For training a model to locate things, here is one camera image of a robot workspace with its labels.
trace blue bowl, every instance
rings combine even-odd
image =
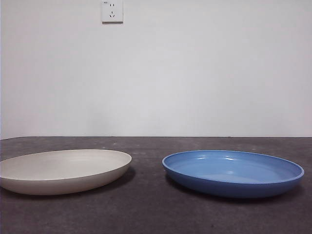
[[[304,174],[302,167],[282,158],[225,150],[176,153],[162,164],[169,177],[187,188],[236,198],[282,194]]]

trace dark gray table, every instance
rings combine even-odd
[[[53,150],[111,149],[133,157],[115,182],[58,196],[1,190],[1,234],[311,234],[312,138],[21,137],[1,141],[1,159]],[[175,152],[240,150],[292,160],[301,185],[271,198],[239,200],[185,189],[161,160]]]

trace bowl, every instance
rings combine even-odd
[[[28,195],[76,193],[118,179],[130,162],[130,155],[112,150],[65,150],[18,156],[0,162],[0,185]]]
[[[260,198],[295,187],[304,170],[274,156],[225,150],[187,151],[165,157],[162,164],[177,183],[216,196]]]

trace white plate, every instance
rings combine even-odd
[[[23,155],[0,162],[0,185],[29,195],[76,193],[118,179],[130,162],[130,155],[112,150],[64,150]]]

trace electrical outlet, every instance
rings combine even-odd
[[[102,23],[123,22],[123,0],[102,0]]]

